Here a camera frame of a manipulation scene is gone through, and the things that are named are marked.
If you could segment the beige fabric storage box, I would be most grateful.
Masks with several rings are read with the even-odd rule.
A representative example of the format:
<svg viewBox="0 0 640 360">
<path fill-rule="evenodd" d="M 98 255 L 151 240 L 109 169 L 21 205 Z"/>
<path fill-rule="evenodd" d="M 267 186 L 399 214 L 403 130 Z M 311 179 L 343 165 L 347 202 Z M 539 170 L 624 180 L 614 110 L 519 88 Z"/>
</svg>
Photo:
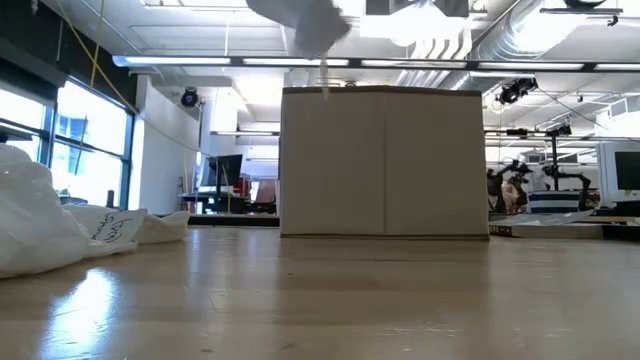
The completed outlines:
<svg viewBox="0 0 640 360">
<path fill-rule="evenodd" d="M 287 88 L 285 237 L 489 237 L 482 97 L 395 86 Z"/>
</svg>

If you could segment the large white garment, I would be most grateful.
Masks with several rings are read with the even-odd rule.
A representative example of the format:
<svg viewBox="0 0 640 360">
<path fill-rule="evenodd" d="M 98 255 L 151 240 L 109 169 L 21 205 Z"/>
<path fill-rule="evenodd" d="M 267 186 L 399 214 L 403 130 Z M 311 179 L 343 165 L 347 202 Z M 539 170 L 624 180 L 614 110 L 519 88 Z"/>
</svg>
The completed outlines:
<svg viewBox="0 0 640 360">
<path fill-rule="evenodd" d="M 88 250 L 86 230 L 62 207 L 49 168 L 0 144 L 0 279 L 64 267 Z"/>
</svg>

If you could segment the red chair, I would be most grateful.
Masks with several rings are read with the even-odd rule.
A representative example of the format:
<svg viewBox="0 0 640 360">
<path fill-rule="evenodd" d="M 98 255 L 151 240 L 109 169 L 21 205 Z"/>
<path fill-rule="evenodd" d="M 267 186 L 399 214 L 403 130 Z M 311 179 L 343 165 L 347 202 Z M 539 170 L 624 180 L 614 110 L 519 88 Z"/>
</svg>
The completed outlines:
<svg viewBox="0 0 640 360">
<path fill-rule="evenodd" d="M 258 213 L 277 213 L 278 181 L 263 179 L 258 183 L 256 198 L 253 202 L 254 210 Z"/>
</svg>

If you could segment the background computer monitor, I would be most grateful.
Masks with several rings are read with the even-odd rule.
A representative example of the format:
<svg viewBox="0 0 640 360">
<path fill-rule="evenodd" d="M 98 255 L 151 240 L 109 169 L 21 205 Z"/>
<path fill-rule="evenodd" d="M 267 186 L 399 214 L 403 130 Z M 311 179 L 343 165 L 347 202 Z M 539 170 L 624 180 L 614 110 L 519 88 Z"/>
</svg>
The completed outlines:
<svg viewBox="0 0 640 360">
<path fill-rule="evenodd" d="M 203 186 L 237 186 L 240 182 L 242 154 L 209 157 L 203 172 Z"/>
</svg>

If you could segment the background desk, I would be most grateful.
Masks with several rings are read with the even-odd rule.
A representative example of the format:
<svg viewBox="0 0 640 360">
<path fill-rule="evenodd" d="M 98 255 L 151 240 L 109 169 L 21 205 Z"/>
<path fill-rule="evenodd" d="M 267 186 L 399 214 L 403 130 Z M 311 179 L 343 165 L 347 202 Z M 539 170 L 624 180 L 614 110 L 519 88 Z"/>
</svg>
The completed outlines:
<svg viewBox="0 0 640 360">
<path fill-rule="evenodd" d="M 249 198 L 239 197 L 233 193 L 221 192 L 193 192 L 180 194 L 180 200 L 189 203 L 202 203 L 202 214 L 230 213 L 230 214 L 250 214 L 267 213 L 275 214 L 277 211 L 276 202 L 255 202 Z"/>
</svg>

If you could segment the long ceiling strip light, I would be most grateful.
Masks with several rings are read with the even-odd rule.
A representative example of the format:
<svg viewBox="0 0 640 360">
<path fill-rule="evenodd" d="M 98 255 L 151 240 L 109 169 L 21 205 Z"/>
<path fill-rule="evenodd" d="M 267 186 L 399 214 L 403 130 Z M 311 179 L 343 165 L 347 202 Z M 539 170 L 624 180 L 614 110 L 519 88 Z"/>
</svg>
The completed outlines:
<svg viewBox="0 0 640 360">
<path fill-rule="evenodd" d="M 638 62 L 553 62 L 553 61 L 489 61 L 408 58 L 328 58 L 243 56 L 133 56 L 114 55 L 118 67 L 256 67 L 256 68 L 313 68 L 322 64 L 336 69 L 384 70 L 451 70 L 451 71 L 512 71 L 563 73 L 640 73 Z"/>
</svg>

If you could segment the white handwritten tag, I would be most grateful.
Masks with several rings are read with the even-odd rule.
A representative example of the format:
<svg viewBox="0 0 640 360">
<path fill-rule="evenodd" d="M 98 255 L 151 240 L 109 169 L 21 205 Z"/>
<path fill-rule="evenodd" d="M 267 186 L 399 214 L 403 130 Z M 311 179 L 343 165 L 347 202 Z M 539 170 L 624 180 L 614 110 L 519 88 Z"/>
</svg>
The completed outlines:
<svg viewBox="0 0 640 360">
<path fill-rule="evenodd" d="M 120 244 L 133 239 L 146 215 L 147 211 L 144 209 L 110 210 L 103 215 L 99 215 L 96 220 L 91 220 L 87 225 L 87 229 L 89 230 L 90 238 L 94 241 Z"/>
</svg>

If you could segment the black ceiling spotlight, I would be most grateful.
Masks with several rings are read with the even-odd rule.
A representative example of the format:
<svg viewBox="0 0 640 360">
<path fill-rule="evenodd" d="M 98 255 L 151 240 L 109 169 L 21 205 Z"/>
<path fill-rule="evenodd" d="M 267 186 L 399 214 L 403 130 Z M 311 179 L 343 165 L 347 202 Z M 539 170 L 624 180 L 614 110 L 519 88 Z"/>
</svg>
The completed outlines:
<svg viewBox="0 0 640 360">
<path fill-rule="evenodd" d="M 497 95 L 496 100 L 501 105 L 514 104 L 520 98 L 537 88 L 538 83 L 535 77 L 520 78 L 506 86 L 503 86 L 501 92 Z"/>
</svg>

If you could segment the blue white striped box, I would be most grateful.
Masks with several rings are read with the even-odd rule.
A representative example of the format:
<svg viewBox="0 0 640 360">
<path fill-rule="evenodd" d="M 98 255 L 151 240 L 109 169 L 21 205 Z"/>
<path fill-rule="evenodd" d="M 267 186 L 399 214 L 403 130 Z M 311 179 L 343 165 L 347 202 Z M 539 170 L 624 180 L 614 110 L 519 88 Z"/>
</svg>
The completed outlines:
<svg viewBox="0 0 640 360">
<path fill-rule="evenodd" d="M 530 214 L 563 214 L 579 210 L 577 191 L 534 191 L 528 194 L 527 212 Z"/>
</svg>

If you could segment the black Outsiders book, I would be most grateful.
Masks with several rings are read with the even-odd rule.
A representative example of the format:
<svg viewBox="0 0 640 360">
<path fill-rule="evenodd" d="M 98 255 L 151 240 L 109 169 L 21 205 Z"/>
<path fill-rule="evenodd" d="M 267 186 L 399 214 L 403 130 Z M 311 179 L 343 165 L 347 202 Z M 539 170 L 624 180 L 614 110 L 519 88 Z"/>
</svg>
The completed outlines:
<svg viewBox="0 0 640 360">
<path fill-rule="evenodd" d="M 602 239 L 600 224 L 582 223 L 591 211 L 520 214 L 489 223 L 489 232 L 494 236 L 537 239 Z"/>
</svg>

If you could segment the blue framed window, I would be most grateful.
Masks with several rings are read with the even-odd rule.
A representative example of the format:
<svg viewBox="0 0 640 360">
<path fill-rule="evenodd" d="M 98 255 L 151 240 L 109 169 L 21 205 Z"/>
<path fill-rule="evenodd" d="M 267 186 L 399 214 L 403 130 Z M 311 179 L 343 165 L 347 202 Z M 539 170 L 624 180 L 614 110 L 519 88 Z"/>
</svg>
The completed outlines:
<svg viewBox="0 0 640 360">
<path fill-rule="evenodd" d="M 133 112 L 96 77 L 32 56 L 0 39 L 0 131 L 48 167 L 67 202 L 126 208 L 132 173 Z"/>
</svg>

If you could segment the white cabinet with dark screen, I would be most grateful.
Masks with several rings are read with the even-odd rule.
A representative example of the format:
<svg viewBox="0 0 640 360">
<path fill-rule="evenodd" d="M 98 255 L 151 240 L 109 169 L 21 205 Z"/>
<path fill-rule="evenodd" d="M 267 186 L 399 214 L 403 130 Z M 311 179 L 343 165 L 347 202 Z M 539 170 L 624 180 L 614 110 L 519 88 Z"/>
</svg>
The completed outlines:
<svg viewBox="0 0 640 360">
<path fill-rule="evenodd" d="M 640 142 L 600 142 L 597 160 L 603 207 L 640 202 Z"/>
</svg>

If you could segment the silver ventilation duct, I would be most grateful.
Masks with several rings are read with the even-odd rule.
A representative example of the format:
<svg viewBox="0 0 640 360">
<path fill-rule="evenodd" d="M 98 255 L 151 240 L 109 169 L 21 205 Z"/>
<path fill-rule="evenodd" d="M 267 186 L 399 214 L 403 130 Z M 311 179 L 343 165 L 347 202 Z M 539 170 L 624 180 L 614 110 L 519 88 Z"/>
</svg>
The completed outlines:
<svg viewBox="0 0 640 360">
<path fill-rule="evenodd" d="M 533 34 L 533 20 L 539 15 L 543 0 L 516 0 L 479 40 L 475 40 L 466 57 L 472 60 L 521 61 L 540 58 L 544 49 L 527 49 L 524 37 Z M 469 72 L 403 71 L 400 86 L 427 87 L 449 90 L 479 90 L 485 92 L 497 83 L 496 79 L 476 78 Z"/>
</svg>

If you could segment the black background gantry frame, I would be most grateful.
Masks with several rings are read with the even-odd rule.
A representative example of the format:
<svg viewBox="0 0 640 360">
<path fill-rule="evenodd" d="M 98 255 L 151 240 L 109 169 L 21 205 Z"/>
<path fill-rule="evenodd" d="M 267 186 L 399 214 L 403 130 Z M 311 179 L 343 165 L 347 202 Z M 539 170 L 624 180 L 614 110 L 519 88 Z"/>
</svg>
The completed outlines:
<svg viewBox="0 0 640 360">
<path fill-rule="evenodd" d="M 551 160 L 547 160 L 546 163 L 543 164 L 543 166 L 546 165 L 557 165 L 559 167 L 558 164 L 558 153 L 557 153 L 557 137 L 558 136 L 564 136 L 564 135 L 570 135 L 571 134 L 571 130 L 570 130 L 570 126 L 569 125 L 563 125 L 560 127 L 557 127 L 553 130 L 549 130 L 546 131 L 543 135 L 543 138 L 545 138 L 550 144 L 551 144 L 551 148 L 552 148 L 552 155 L 551 155 Z M 537 171 L 543 175 L 546 178 L 552 178 L 550 176 L 547 176 L 543 173 L 542 171 L 542 167 L 540 167 Z M 534 191 L 542 191 L 542 190 L 555 190 L 558 191 L 559 190 L 559 180 L 554 180 L 553 179 L 553 186 L 550 186 L 544 179 L 542 179 L 541 177 L 539 177 L 539 181 L 536 182 L 536 185 L 529 191 L 526 192 L 527 197 L 528 194 Z"/>
</svg>

